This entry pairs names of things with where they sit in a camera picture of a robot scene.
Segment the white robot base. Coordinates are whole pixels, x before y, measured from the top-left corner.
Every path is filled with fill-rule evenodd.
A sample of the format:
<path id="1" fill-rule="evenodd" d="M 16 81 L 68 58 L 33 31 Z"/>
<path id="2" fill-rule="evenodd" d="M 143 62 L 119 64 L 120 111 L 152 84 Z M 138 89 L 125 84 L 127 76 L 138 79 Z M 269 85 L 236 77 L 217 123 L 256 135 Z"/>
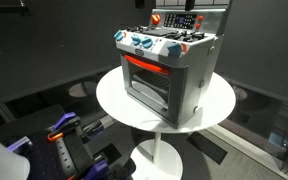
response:
<path id="1" fill-rule="evenodd" d="M 0 143 L 0 180 L 27 180 L 29 172 L 28 159 L 10 152 Z"/>

